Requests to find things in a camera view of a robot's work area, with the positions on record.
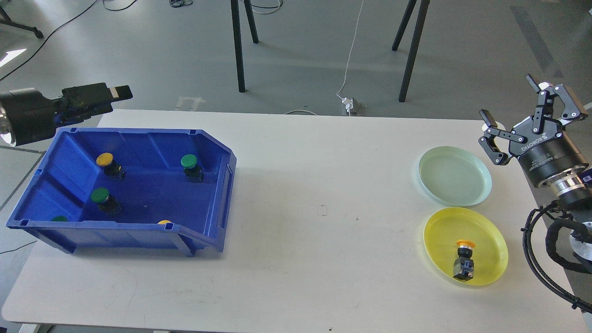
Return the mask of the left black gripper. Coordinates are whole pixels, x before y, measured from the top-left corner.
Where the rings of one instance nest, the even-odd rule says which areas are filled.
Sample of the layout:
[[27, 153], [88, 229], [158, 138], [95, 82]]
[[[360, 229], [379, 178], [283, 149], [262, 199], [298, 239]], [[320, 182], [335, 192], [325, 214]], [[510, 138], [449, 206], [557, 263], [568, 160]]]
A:
[[57, 127], [112, 112], [112, 103], [132, 97], [129, 85], [109, 88], [106, 83], [65, 88], [55, 99], [34, 88], [2, 92], [1, 137], [9, 146], [44, 141], [55, 136]]

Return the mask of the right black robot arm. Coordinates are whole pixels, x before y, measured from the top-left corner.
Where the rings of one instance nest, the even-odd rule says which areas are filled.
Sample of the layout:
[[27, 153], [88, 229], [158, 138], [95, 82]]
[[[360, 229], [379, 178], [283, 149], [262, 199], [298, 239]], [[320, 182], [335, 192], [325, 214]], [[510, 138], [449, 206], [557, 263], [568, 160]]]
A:
[[567, 135], [567, 125], [588, 118], [588, 111], [568, 86], [526, 80], [537, 94], [531, 116], [503, 130], [487, 110], [480, 146], [495, 165], [515, 158], [530, 184], [548, 187], [556, 199], [533, 209], [521, 229], [526, 262], [535, 277], [552, 293], [583, 313], [591, 312], [590, 302], [573, 295], [556, 283], [539, 264], [531, 237], [542, 217], [552, 220], [546, 229], [548, 257], [564, 270], [591, 274], [591, 165]]

